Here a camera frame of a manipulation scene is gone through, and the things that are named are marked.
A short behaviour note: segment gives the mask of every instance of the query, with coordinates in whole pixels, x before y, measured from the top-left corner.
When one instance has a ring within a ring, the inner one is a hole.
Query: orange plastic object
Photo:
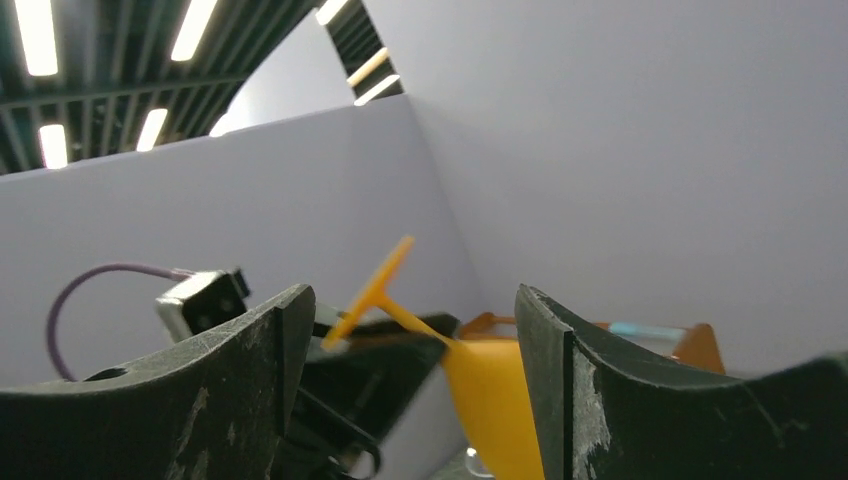
[[[536,426],[518,341],[457,341],[444,337],[389,297],[386,286],[414,239],[404,237],[377,269],[345,315],[324,339],[324,347],[353,331],[362,315],[377,307],[404,328],[432,335],[448,346],[442,359],[454,406],[465,435],[499,480],[544,480]]]
[[[610,324],[595,322],[596,326],[609,330]],[[509,339],[511,335],[492,333],[497,325],[515,325],[513,317],[496,317],[492,312],[481,313],[477,318],[459,329],[459,338],[463,340]],[[724,362],[718,349],[713,327],[707,323],[698,323],[686,328],[686,334],[674,347],[671,358],[678,362],[710,372],[724,375]]]

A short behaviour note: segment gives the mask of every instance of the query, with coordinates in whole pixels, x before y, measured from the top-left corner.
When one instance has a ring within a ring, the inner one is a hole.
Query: cable
[[[193,273],[187,270],[153,267],[149,265],[142,265],[139,263],[108,263],[106,265],[94,267],[91,270],[73,279],[71,283],[69,283],[65,288],[62,289],[62,291],[59,293],[59,296],[56,297],[56,300],[53,301],[53,305],[50,307],[50,313],[47,314],[47,353],[50,355],[50,362],[53,363],[53,368],[55,368],[56,372],[58,372],[59,375],[65,380],[71,382],[76,381],[74,375],[68,369],[68,365],[65,363],[65,360],[62,359],[62,354],[59,353],[59,345],[56,341],[56,327],[59,323],[59,311],[62,309],[62,306],[65,304],[65,301],[68,299],[68,297],[74,290],[77,289],[77,287],[82,285],[83,282],[90,279],[91,277],[105,272],[144,273],[146,275],[152,275],[154,277],[166,278],[168,280],[175,281],[185,280]]]

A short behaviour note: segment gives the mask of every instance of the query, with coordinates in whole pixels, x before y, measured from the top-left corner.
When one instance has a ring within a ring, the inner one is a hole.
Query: blue object
[[[686,330],[682,328],[670,327],[651,327],[647,325],[637,325],[635,323],[614,322],[610,323],[610,333],[625,337],[647,337],[656,338],[659,340],[668,340],[670,342],[679,342],[683,339]]]

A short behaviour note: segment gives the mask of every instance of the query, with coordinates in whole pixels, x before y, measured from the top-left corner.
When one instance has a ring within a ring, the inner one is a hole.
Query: worn black plastic
[[[422,318],[445,336],[459,321],[447,314]],[[326,328],[316,324],[315,334]],[[307,362],[286,440],[279,478],[347,478],[348,468],[367,453],[379,471],[379,444],[438,365],[445,345],[407,332],[392,320],[360,326],[354,347]]]
[[[547,480],[848,478],[848,354],[755,380],[681,365],[522,286]]]
[[[0,478],[267,478],[314,313],[295,286],[88,381],[0,390]]]

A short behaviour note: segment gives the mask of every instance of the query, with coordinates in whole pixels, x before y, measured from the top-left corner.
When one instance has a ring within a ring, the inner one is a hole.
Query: scratched surface
[[[0,476],[268,478],[314,305],[293,287],[114,378],[0,391]]]
[[[516,319],[548,480],[848,478],[846,353],[739,380],[649,352],[529,287]]]

